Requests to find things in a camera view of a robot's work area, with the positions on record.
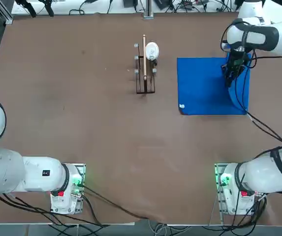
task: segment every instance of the floor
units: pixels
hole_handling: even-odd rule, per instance
[[[0,19],[0,41],[1,37],[3,35],[4,26],[3,22]],[[244,229],[240,231],[236,231],[238,234],[246,234],[249,231],[249,229]],[[8,235],[10,232],[11,235],[16,236],[52,236],[52,235],[58,235],[59,232],[53,230],[52,228],[48,227],[47,225],[0,225],[0,236],[1,235]],[[69,235],[75,236],[77,235],[77,229],[72,228],[67,231]],[[88,234],[86,230],[79,229],[78,235],[84,235]],[[206,229],[200,227],[200,226],[194,226],[191,230],[182,233],[183,236],[190,236],[190,235],[203,235],[203,236],[216,236],[219,232],[214,231],[207,231]],[[257,226],[255,230],[252,233],[252,236],[278,236],[282,234],[282,227],[264,227],[264,226]],[[114,225],[109,228],[103,229],[97,234],[98,236],[152,236],[153,233],[151,232],[148,221],[142,220],[139,222],[136,222],[134,226],[123,226],[123,225]]]
[[[250,229],[238,230],[235,233],[244,235],[249,232]],[[76,236],[76,227],[66,231],[69,235]],[[0,236],[8,235],[16,236],[56,236],[59,232],[53,230],[47,225],[0,225]],[[79,229],[79,236],[88,234],[87,230]],[[147,220],[139,221],[135,223],[135,226],[123,226],[113,225],[96,233],[98,236],[153,236]],[[220,232],[207,231],[200,226],[194,226],[189,231],[182,233],[182,236],[217,236]],[[251,236],[278,236],[282,234],[282,227],[265,227],[257,226]]]

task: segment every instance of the metal bracket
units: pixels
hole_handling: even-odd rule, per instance
[[[154,14],[152,11],[152,0],[146,0],[145,12],[143,14],[144,19],[154,19]]]
[[[220,176],[223,174],[227,163],[215,163],[215,180],[216,180],[216,187],[218,193],[218,201],[219,201],[219,216],[220,216],[220,223],[224,225],[224,216],[223,214],[227,213],[227,207],[225,204],[225,197],[223,195],[223,190],[220,185]]]
[[[0,14],[5,19],[5,24],[11,25],[13,23],[13,16],[0,0]]]

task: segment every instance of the brown table surface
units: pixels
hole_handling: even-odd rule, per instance
[[[19,18],[0,46],[0,102],[7,130],[0,146],[22,155],[87,164],[86,184],[139,215],[170,224],[208,224],[214,163],[251,160],[278,142],[247,116],[183,116],[177,57],[223,57],[219,41],[235,14]],[[159,45],[155,94],[134,93],[134,43]],[[251,73],[250,111],[282,135],[282,59]],[[49,209],[44,193],[20,194]],[[91,198],[101,222],[136,218]],[[219,224],[216,204],[212,224]],[[92,220],[86,206],[78,215]],[[47,222],[0,202],[0,223]],[[282,225],[282,196],[261,220]]]

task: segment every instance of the black cable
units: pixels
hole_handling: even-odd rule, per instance
[[[181,2],[182,2],[183,6],[184,6],[184,8],[185,8],[185,10],[186,10],[186,13],[188,13],[188,10],[187,10],[187,8],[186,8],[185,2],[184,2],[183,0],[181,0]]]
[[[257,59],[263,59],[263,58],[266,58],[266,59],[273,59],[273,58],[282,58],[282,56],[257,57]]]
[[[103,197],[102,195],[100,195],[99,193],[95,192],[94,190],[92,190],[92,189],[89,188],[89,187],[86,187],[86,186],[84,186],[84,185],[82,185],[82,184],[78,184],[77,186],[79,186],[79,187],[84,187],[84,188],[88,189],[89,191],[91,191],[91,192],[94,193],[95,195],[99,196],[100,198],[102,198],[102,199],[105,200],[106,202],[110,203],[110,204],[113,205],[114,207],[116,207],[116,208],[118,208],[118,209],[124,211],[125,213],[127,213],[127,214],[129,214],[129,215],[131,215],[131,216],[134,216],[134,217],[139,218],[139,219],[148,219],[147,217],[140,216],[140,215],[137,215],[137,214],[134,214],[134,213],[128,211],[127,209],[125,209],[125,208],[123,208],[122,206],[120,206],[120,205],[118,205],[118,204],[116,204],[116,203],[110,201],[109,199]]]
[[[242,56],[242,60],[244,60],[244,57],[246,55],[246,52],[244,52],[243,56]],[[236,95],[236,99],[237,99],[237,102],[239,103],[240,107],[244,110],[244,112],[246,114],[248,114],[253,120],[256,120],[257,122],[259,122],[260,124],[262,124],[263,126],[265,126],[267,129],[269,129],[274,135],[272,135],[271,133],[267,132],[267,131],[264,131],[266,134],[270,135],[271,137],[273,138],[276,138],[278,141],[280,141],[282,143],[282,138],[272,129],[270,128],[268,125],[266,125],[265,123],[263,123],[262,121],[260,121],[258,118],[256,118],[255,116],[253,116],[250,112],[248,112],[246,109],[245,109],[245,105],[244,104],[241,104],[241,102],[239,101],[238,99],[238,96],[237,96],[237,79],[238,79],[238,76],[239,76],[239,72],[240,72],[240,69],[241,69],[241,66],[242,66],[242,63],[239,64],[239,67],[237,69],[237,73],[236,73],[236,78],[235,78],[235,95]],[[246,72],[245,72],[245,76],[244,76],[244,88],[245,88],[245,82],[246,82],[246,79],[247,79],[247,73],[248,73],[248,70],[249,70],[250,67],[247,67],[246,69]]]
[[[224,8],[223,11],[225,11],[225,9],[227,8],[227,11],[230,11],[230,12],[231,12],[231,8],[229,8],[224,2],[219,1],[219,0],[214,0],[214,1],[217,1],[217,2],[219,2],[220,4],[222,4],[222,6],[225,6],[225,8]]]
[[[88,230],[89,232],[91,232],[91,234],[93,234],[93,235],[95,235],[95,236],[98,236],[98,234],[96,234],[96,232],[94,232],[92,229],[90,229],[90,228],[88,228],[88,227],[86,227],[86,226],[84,226],[84,225],[80,225],[80,227],[81,227],[81,228],[84,228],[84,229],[86,229],[86,230]]]
[[[176,235],[178,235],[178,234],[182,234],[183,232],[186,232],[186,231],[188,231],[189,229],[192,229],[192,228],[189,226],[189,227],[187,227],[186,229],[184,229],[184,230],[182,230],[182,231],[179,231],[179,232],[175,232],[175,233],[173,233],[173,234],[171,234],[171,235],[169,235],[169,236],[176,236]]]
[[[17,206],[15,204],[12,204],[8,201],[6,201],[5,199],[1,198],[0,197],[0,201],[4,202],[5,204],[11,206],[11,207],[15,207],[15,208],[18,208],[18,209],[22,209],[22,210],[25,210],[25,211],[29,211],[29,212],[32,212],[32,213],[46,213],[46,214],[53,214],[53,215],[60,215],[60,216],[63,216],[63,217],[66,217],[66,218],[69,218],[69,219],[73,219],[73,220],[78,220],[78,221],[82,221],[82,222],[85,222],[87,224],[92,224],[92,225],[96,225],[96,226],[99,226],[97,224],[95,224],[94,222],[90,222],[90,221],[87,221],[87,220],[83,220],[83,219],[79,219],[79,218],[76,218],[76,217],[72,217],[72,216],[69,216],[69,215],[65,215],[65,214],[60,214],[60,213],[56,213],[56,212],[49,212],[49,211],[46,211],[46,210],[40,210],[40,208],[38,207],[35,207],[36,209],[39,209],[38,211],[36,210],[30,210],[26,207],[22,207],[22,206]]]
[[[32,209],[38,211],[38,213],[40,213],[41,215],[43,215],[44,217],[46,217],[46,218],[47,218],[49,221],[51,221],[53,224],[58,225],[56,222],[54,222],[52,219],[50,219],[50,217],[46,216],[44,213],[41,213],[41,212],[39,211],[40,208],[37,209],[36,207],[33,207],[33,206],[31,206],[31,205],[25,203],[25,202],[24,202],[23,200],[21,200],[20,198],[16,198],[16,199],[19,200],[19,201],[21,201],[23,204],[18,203],[18,202],[16,202],[16,201],[10,199],[6,194],[3,194],[3,196],[4,196],[9,202],[11,202],[11,203],[13,203],[13,204],[16,204],[16,205],[19,205],[19,206],[22,206],[22,207],[29,207],[29,208],[32,208]],[[53,217],[60,223],[60,225],[63,225],[63,226],[65,226],[65,227],[68,227],[67,225],[63,224],[56,216],[53,216]]]
[[[33,206],[27,204],[26,202],[24,202],[24,201],[23,201],[22,199],[20,199],[20,198],[16,198],[16,199],[19,200],[19,201],[21,201],[23,204],[20,204],[20,203],[18,203],[18,202],[16,202],[16,201],[10,199],[6,194],[3,194],[3,196],[5,196],[5,198],[6,198],[7,200],[9,200],[10,202],[12,202],[12,203],[14,203],[14,204],[17,204],[17,205],[19,205],[19,206],[30,207],[30,208],[33,208],[33,209],[37,210],[36,207],[33,207]],[[56,222],[54,222],[52,219],[50,219],[50,218],[49,218],[48,216],[46,216],[44,213],[41,213],[41,212],[39,212],[39,213],[40,213],[41,215],[43,215],[44,217],[46,217],[46,218],[47,218],[49,221],[51,221],[53,224],[58,225]],[[60,223],[60,225],[63,225],[63,226],[65,226],[66,228],[65,228],[63,231],[60,231],[59,229],[57,229],[57,228],[55,228],[55,227],[53,227],[53,226],[51,226],[51,225],[48,225],[48,226],[60,232],[57,236],[59,236],[59,235],[61,235],[61,234],[69,236],[69,234],[65,233],[65,231],[66,231],[67,229],[73,228],[73,227],[75,227],[75,226],[67,226],[67,225],[63,224],[56,216],[54,216],[54,215],[51,215],[51,216],[54,217],[54,218]]]
[[[170,10],[176,10],[175,9],[175,7],[174,7],[174,2],[175,2],[175,0],[173,0],[172,2],[171,2],[171,4],[167,7],[167,10],[165,11],[165,13],[167,13],[167,11],[170,9]]]
[[[69,226],[67,228],[65,228],[64,230],[62,230],[62,232],[60,232],[57,236],[60,236],[60,235],[63,235],[65,231],[67,231],[69,228],[74,228],[76,227],[76,225],[72,225],[72,226]]]
[[[109,7],[108,7],[108,10],[107,10],[107,14],[109,13],[109,11],[110,11],[110,7],[111,7],[111,3],[112,3],[112,1],[113,0],[110,0],[110,2],[109,2]]]
[[[200,11],[199,11],[199,9],[198,9],[198,8],[196,8],[195,6],[192,6],[192,8],[194,8],[195,10],[197,10],[198,12],[200,12]]]
[[[106,227],[109,227],[109,225],[104,226],[104,227],[102,227],[102,228],[100,228],[100,229],[98,229],[98,230],[95,230],[94,232],[92,232],[92,233],[90,233],[90,234],[82,235],[82,236],[90,236],[90,235],[93,235],[93,234],[97,233],[98,231],[100,231],[100,230],[102,230],[103,228],[106,228]]]
[[[52,225],[48,225],[48,226],[51,227],[52,229],[55,229],[56,231],[59,231],[60,233],[58,235],[62,234],[62,235],[66,235],[66,236],[72,236],[72,235],[69,235],[65,232],[68,228],[66,228],[62,231],[62,230],[57,229],[56,227],[53,227]]]
[[[81,5],[80,5],[80,7],[79,7],[78,9],[71,9],[71,10],[68,12],[68,15],[71,15],[71,12],[72,12],[72,11],[78,11],[78,12],[79,12],[79,14],[80,14],[80,16],[85,15],[85,11],[81,9],[81,8],[82,8],[82,6],[83,6],[85,3],[87,3],[87,1],[86,1],[86,0],[85,0],[84,2],[82,2],[82,3],[81,3]]]
[[[90,207],[91,209],[91,213],[92,213],[92,216],[94,218],[94,221],[98,224],[98,225],[102,225],[100,223],[100,221],[97,219],[96,215],[95,215],[95,212],[94,212],[94,209],[93,209],[93,206],[91,204],[91,202],[89,201],[89,199],[87,197],[85,197],[84,195],[82,196],[82,198],[87,202],[88,206]]]

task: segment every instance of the wire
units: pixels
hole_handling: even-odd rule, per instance
[[[94,212],[94,209],[93,209],[93,206],[91,204],[91,202],[89,201],[89,199],[87,197],[85,197],[84,195],[82,196],[82,198],[87,202],[88,206],[90,207],[91,209],[91,212],[92,212],[92,216],[94,218],[94,221],[98,224],[98,225],[102,225],[100,223],[100,221],[97,219],[96,215],[95,215],[95,212]]]
[[[49,217],[47,217],[47,216],[43,213],[43,211],[45,211],[45,210],[43,210],[43,209],[41,209],[41,208],[39,208],[39,207],[33,207],[33,206],[29,205],[28,203],[24,202],[23,200],[21,200],[20,198],[15,197],[17,200],[21,201],[23,204],[20,204],[20,203],[18,203],[18,202],[16,202],[16,201],[10,199],[6,194],[3,194],[3,195],[5,196],[6,199],[8,199],[10,202],[12,202],[12,203],[15,204],[15,205],[13,205],[14,207],[20,208],[19,206],[25,206],[25,207],[32,208],[32,209],[34,209],[37,213],[40,213],[40,214],[42,214],[43,216],[45,216],[47,219],[49,219],[53,224],[58,225],[57,223],[55,223],[54,221],[52,221]],[[0,200],[3,201],[3,202],[5,202],[5,203],[7,203],[7,204],[9,205],[9,203],[6,202],[6,200],[2,199],[1,197],[0,197]],[[53,229],[55,229],[55,230],[57,230],[57,231],[60,232],[58,235],[63,234],[63,235],[71,236],[71,235],[65,233],[65,231],[66,231],[67,229],[73,228],[73,227],[75,227],[75,226],[67,226],[67,225],[63,224],[56,216],[54,216],[54,213],[53,213],[53,212],[46,212],[46,214],[49,214],[49,215],[53,216],[53,217],[60,223],[60,225],[63,225],[63,226],[66,227],[66,229],[64,229],[63,231],[60,231],[59,229],[57,229],[57,228],[55,228],[55,227],[49,225],[51,228],[53,228]],[[88,227],[85,227],[85,226],[83,226],[83,225],[79,225],[79,226],[80,226],[81,228],[85,228],[85,229],[87,229],[88,231],[90,231],[91,233],[90,233],[89,235],[98,236],[98,235],[96,235],[95,233],[98,232],[99,230],[105,228],[105,227],[108,227],[109,225],[100,226],[100,228],[99,228],[97,231],[93,231],[93,230],[91,230],[91,229],[89,229]]]
[[[84,229],[86,229],[86,230],[88,230],[89,232],[91,232],[91,234],[93,234],[93,235],[95,235],[95,236],[98,236],[98,235],[96,234],[96,232],[94,232],[92,229],[90,229],[90,228],[88,228],[88,227],[86,227],[86,226],[84,226],[84,225],[80,225],[80,227],[81,227],[81,228],[84,228]]]
[[[171,5],[168,6],[167,10],[165,11],[165,13],[167,13],[167,11],[170,10],[174,10],[174,12],[176,11],[175,6],[174,6],[174,2],[175,0],[172,1]]]
[[[41,209],[41,208],[39,208],[39,207],[32,207],[32,208],[37,209],[37,211],[36,211],[36,210],[28,209],[28,208],[26,208],[26,207],[17,206],[17,205],[15,205],[15,204],[12,204],[12,203],[6,201],[6,200],[3,199],[2,197],[0,197],[0,201],[4,202],[5,204],[7,204],[7,205],[9,205],[9,206],[11,206],[11,207],[15,207],[15,208],[22,209],[22,210],[25,210],[25,211],[29,211],[29,212],[32,212],[32,213],[46,213],[46,214],[50,214],[50,215],[60,215],[60,216],[63,216],[63,217],[69,218],[69,219],[78,220],[78,221],[85,222],[85,223],[87,223],[87,224],[92,224],[92,225],[99,226],[99,225],[97,225],[97,224],[94,223],[94,222],[90,222],[90,221],[87,221],[87,220],[79,219],[79,218],[72,217],[72,216],[65,215],[65,214],[60,214],[60,213],[56,213],[56,212],[49,212],[49,211],[46,211],[46,210]]]
[[[76,225],[72,225],[72,226],[69,226],[67,228],[65,228],[62,232],[60,232],[57,236],[60,236],[60,235],[63,235],[65,233],[65,231],[67,231],[69,228],[74,228],[76,227]]]
[[[110,2],[109,2],[109,7],[108,7],[108,10],[107,10],[107,14],[109,13],[109,11],[110,11],[110,7],[111,7],[111,3],[112,3],[112,1],[113,0],[110,0]]]
[[[172,235],[173,234],[172,230],[175,230],[178,233],[183,233],[183,232],[187,231],[190,228],[190,226],[186,226],[183,229],[178,229],[178,228],[175,228],[175,227],[172,227],[172,226],[168,226],[167,224],[157,223],[155,229],[153,229],[152,226],[151,226],[151,221],[150,220],[148,220],[148,224],[149,224],[149,227],[150,227],[151,231],[154,233],[154,236],[157,236],[162,230],[164,230],[165,235],[166,235],[167,234],[167,229],[169,229],[170,230],[170,234]]]
[[[100,231],[100,230],[102,230],[103,228],[107,228],[107,227],[109,227],[109,225],[107,225],[107,226],[104,226],[104,227],[102,227],[102,228],[100,228],[100,229],[98,229],[98,230],[95,230],[95,231],[93,231],[92,233],[90,233],[90,234],[87,234],[87,235],[82,235],[82,236],[90,236],[90,235],[95,235],[98,231]]]
[[[225,11],[225,9],[227,9],[227,11],[230,11],[230,12],[231,12],[231,8],[229,8],[224,2],[219,1],[219,0],[212,0],[212,1],[217,1],[217,2],[219,2],[220,4],[222,4],[222,6],[225,6],[225,8],[224,8],[223,11]]]
[[[139,218],[139,219],[148,219],[147,217],[140,216],[140,215],[137,215],[137,214],[134,214],[134,213],[128,211],[127,209],[125,209],[125,208],[123,208],[122,206],[120,206],[120,205],[118,205],[118,204],[116,204],[116,203],[110,201],[109,199],[103,197],[102,195],[100,195],[99,193],[95,192],[94,190],[92,190],[92,189],[89,188],[89,187],[86,187],[86,186],[84,186],[84,185],[82,185],[82,184],[78,184],[77,186],[79,186],[79,187],[84,187],[84,188],[88,189],[89,191],[91,191],[92,193],[94,193],[95,195],[97,195],[98,197],[102,198],[103,200],[105,200],[106,202],[110,203],[110,204],[113,205],[114,207],[116,207],[116,208],[118,208],[118,209],[124,211],[125,213],[127,213],[127,214],[129,214],[129,215],[131,215],[131,216],[134,216],[134,217]]]
[[[282,58],[282,56],[257,57],[257,59],[263,59],[263,58],[266,58],[266,59],[273,59],[273,58]]]
[[[194,8],[195,10],[197,10],[198,12],[200,12],[199,9],[196,8],[195,6],[192,6],[192,8]]]
[[[67,234],[67,233],[65,232],[68,228],[66,228],[66,229],[64,229],[64,230],[62,231],[62,230],[57,229],[56,227],[53,227],[52,225],[48,225],[48,226],[49,226],[50,228],[55,229],[56,231],[59,231],[59,232],[60,232],[57,236],[59,236],[59,235],[72,236],[72,235],[69,235],[69,234]]]
[[[84,2],[81,3],[81,5],[80,5],[80,7],[79,7],[78,9],[71,9],[71,10],[68,12],[68,15],[71,15],[71,12],[72,12],[72,11],[78,11],[79,14],[80,14],[80,16],[85,15],[85,11],[82,10],[81,8],[82,8],[82,6],[83,6],[84,4],[86,4],[86,3],[87,3],[87,1],[85,0]]]
[[[29,15],[31,15],[30,14],[30,12],[29,11],[27,11],[23,6],[21,6],[21,5],[19,5],[21,8],[23,8],[24,10],[25,10],[25,12],[27,12]],[[39,15],[40,14],[40,12],[42,12],[42,10],[45,8],[45,6],[43,6],[43,8],[38,12],[38,13],[36,13],[36,16],[37,15]]]
[[[246,55],[246,52],[244,52],[241,61],[244,60],[245,55]],[[267,129],[269,129],[274,135],[271,134],[271,133],[269,133],[268,131],[264,131],[263,128],[259,128],[260,130],[262,130],[264,133],[270,135],[271,137],[275,138],[276,140],[278,140],[278,141],[280,141],[280,142],[282,143],[282,138],[281,138],[272,128],[270,128],[268,125],[266,125],[265,123],[263,123],[262,121],[260,121],[258,118],[256,118],[255,116],[253,116],[250,112],[248,112],[248,111],[245,109],[245,104],[244,104],[243,99],[244,99],[244,93],[245,93],[245,83],[246,83],[246,79],[247,79],[247,73],[248,73],[250,67],[247,67],[246,72],[245,72],[245,76],[244,76],[244,85],[243,85],[243,92],[242,92],[242,103],[243,103],[243,104],[241,104],[241,102],[239,101],[238,96],[237,96],[237,79],[238,79],[238,75],[239,75],[239,72],[240,72],[240,69],[241,69],[241,65],[242,65],[242,63],[239,64],[239,67],[238,67],[237,73],[236,73],[236,78],[235,78],[235,95],[236,95],[236,99],[237,99],[239,105],[240,105],[241,108],[244,110],[244,112],[245,112],[247,115],[249,115],[250,120],[251,120],[257,127],[258,127],[258,125],[254,122],[254,120],[256,120],[257,122],[259,122],[260,124],[262,124],[263,126],[265,126],[265,127],[266,127]]]
[[[140,0],[140,3],[141,3],[141,6],[142,6],[142,8],[143,8],[143,11],[145,12],[145,8],[144,8],[144,5],[143,5],[143,3],[142,3],[142,0]]]
[[[43,8],[38,13],[36,13],[36,15],[39,15],[44,8],[45,8],[45,6],[43,6]]]
[[[16,198],[17,200],[21,201],[23,204],[18,203],[18,202],[16,202],[16,201],[10,199],[6,194],[3,194],[3,196],[4,196],[8,201],[10,201],[10,202],[13,203],[13,204],[16,204],[16,205],[19,205],[19,206],[23,206],[23,207],[29,207],[29,208],[32,208],[32,209],[38,211],[38,213],[40,213],[41,215],[43,215],[44,217],[46,217],[46,218],[47,218],[49,221],[51,221],[53,224],[58,225],[56,222],[54,222],[52,219],[50,219],[50,218],[49,218],[48,216],[46,216],[44,213],[41,213],[41,212],[39,211],[39,210],[43,210],[43,209],[37,208],[37,207],[33,207],[33,206],[27,204],[26,202],[24,202],[22,199],[20,199],[20,198],[18,198],[18,197],[15,197],[15,198]],[[55,215],[52,215],[52,217],[54,217],[54,218],[60,223],[60,225],[63,225],[63,226],[65,226],[65,227],[68,227],[67,225],[63,224]]]
[[[225,33],[228,31],[228,29],[229,29],[231,26],[234,26],[234,25],[237,25],[237,24],[242,24],[242,23],[249,25],[248,22],[240,21],[240,22],[237,22],[237,23],[232,23],[232,24],[230,24],[230,25],[224,30],[224,32],[223,32],[223,34],[222,34],[222,36],[221,36],[221,40],[220,40],[220,48],[221,48],[221,50],[222,50],[223,52],[226,52],[226,51],[223,49],[223,47],[222,47],[222,42],[223,42],[223,38],[224,38]],[[234,78],[234,79],[235,79],[235,95],[236,95],[236,99],[237,99],[237,101],[238,101],[240,107],[243,109],[243,111],[251,118],[251,121],[256,120],[257,122],[259,122],[260,124],[262,124],[263,126],[265,126],[265,127],[266,127],[267,129],[269,129],[274,135],[272,135],[271,133],[269,133],[269,132],[267,132],[267,131],[266,131],[265,133],[269,134],[271,137],[276,138],[278,141],[282,142],[282,138],[281,138],[273,129],[271,129],[268,125],[266,125],[265,123],[263,123],[262,121],[260,121],[258,118],[256,118],[255,116],[253,116],[250,112],[248,112],[248,111],[245,109],[244,103],[241,104],[241,102],[240,102],[239,99],[238,99],[238,96],[237,96],[237,78],[238,78],[238,76],[239,76],[239,72],[240,72],[241,67],[242,67],[242,65],[243,65],[243,61],[244,61],[244,57],[245,57],[245,56],[246,56],[246,51],[244,51],[244,53],[243,53],[243,55],[242,55],[241,63],[240,63],[239,66],[238,66],[237,73],[236,73],[236,77]],[[256,53],[255,53],[255,52],[253,53],[251,60],[252,60],[253,58],[254,58],[255,60],[258,59],[258,58],[256,57]],[[244,77],[244,88],[245,88],[245,83],[246,83],[246,79],[247,79],[248,70],[249,70],[250,68],[254,68],[255,66],[256,66],[256,63],[255,63],[255,65],[252,66],[252,67],[246,66],[246,67],[247,67],[247,70],[246,70],[246,72],[245,72],[245,77]]]

